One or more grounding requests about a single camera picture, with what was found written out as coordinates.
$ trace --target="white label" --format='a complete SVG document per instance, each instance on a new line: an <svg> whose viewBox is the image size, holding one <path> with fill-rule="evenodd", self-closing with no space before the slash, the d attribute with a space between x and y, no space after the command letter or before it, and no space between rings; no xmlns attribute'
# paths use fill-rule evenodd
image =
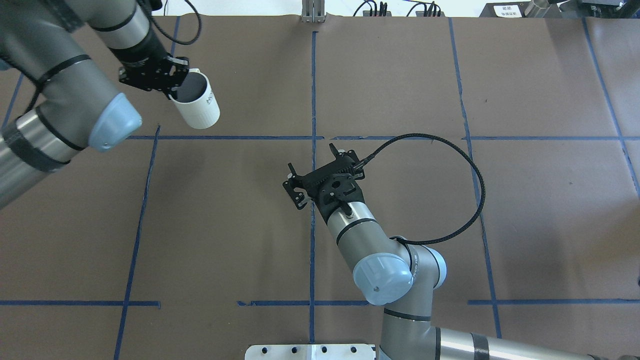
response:
<svg viewBox="0 0 640 360"><path fill-rule="evenodd" d="M522 17L518 5L495 5L493 10L498 17Z"/></svg>

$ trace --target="white background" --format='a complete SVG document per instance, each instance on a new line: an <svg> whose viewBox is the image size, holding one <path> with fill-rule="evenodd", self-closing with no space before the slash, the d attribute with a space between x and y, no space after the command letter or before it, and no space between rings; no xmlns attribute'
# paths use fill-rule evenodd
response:
<svg viewBox="0 0 640 360"><path fill-rule="evenodd" d="M509 0L436 0L436 4L440 5L449 17L477 17L487 2L499 1ZM403 0L385 2L389 4L388 10L393 16L405 16L415 4ZM196 6L198 12L205 15L300 15L302 12L302 0L191 0L191 3ZM325 0L324 3L328 13L352 16L362 0ZM368 10L369 7L365 5L362 9ZM184 0L169 0L167 10L167 15L193 12ZM422 11L422 6L416 7L416 10ZM162 12L154 12L154 15L162 15Z"/></svg>

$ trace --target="robotic arm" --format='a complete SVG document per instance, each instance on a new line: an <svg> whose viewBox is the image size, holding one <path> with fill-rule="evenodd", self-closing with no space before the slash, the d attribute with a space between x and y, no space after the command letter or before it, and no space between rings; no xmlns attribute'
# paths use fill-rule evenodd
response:
<svg viewBox="0 0 640 360"><path fill-rule="evenodd" d="M605 360L432 326L433 291L447 275L444 258L401 236L389 238L365 204L356 180L364 179L364 165L379 151L360 160L353 150L337 150L333 144L330 149L335 160L307 175L296 174L289 164L291 174L283 186L298 209L315 202L355 284L368 302L385 306L381 360Z"/></svg>
<svg viewBox="0 0 640 360"><path fill-rule="evenodd" d="M70 36L84 23L122 63L120 82L164 93L196 128L217 121L220 110L207 78L190 72L187 58L165 51L148 6L136 0L0 0L0 69L16 68L37 91L28 111L2 131L0 209L87 146L107 151L142 124L126 96ZM46 101L31 109L40 92ZM185 109L188 104L198 108Z"/></svg>

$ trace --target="metal bracket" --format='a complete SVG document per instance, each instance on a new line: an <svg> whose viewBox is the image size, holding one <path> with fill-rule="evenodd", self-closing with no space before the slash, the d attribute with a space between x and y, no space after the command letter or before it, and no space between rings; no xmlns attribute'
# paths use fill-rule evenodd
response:
<svg viewBox="0 0 640 360"><path fill-rule="evenodd" d="M324 22L324 0L302 0L302 22Z"/></svg>
<svg viewBox="0 0 640 360"><path fill-rule="evenodd" d="M376 347L367 344L254 345L244 360L375 360Z"/></svg>

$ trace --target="metal base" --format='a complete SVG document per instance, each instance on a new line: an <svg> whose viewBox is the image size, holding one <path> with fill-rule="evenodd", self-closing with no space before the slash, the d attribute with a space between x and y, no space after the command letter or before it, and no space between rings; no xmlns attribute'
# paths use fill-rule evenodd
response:
<svg viewBox="0 0 640 360"><path fill-rule="evenodd" d="M375 345L254 345L244 353L244 360L376 360Z"/></svg>

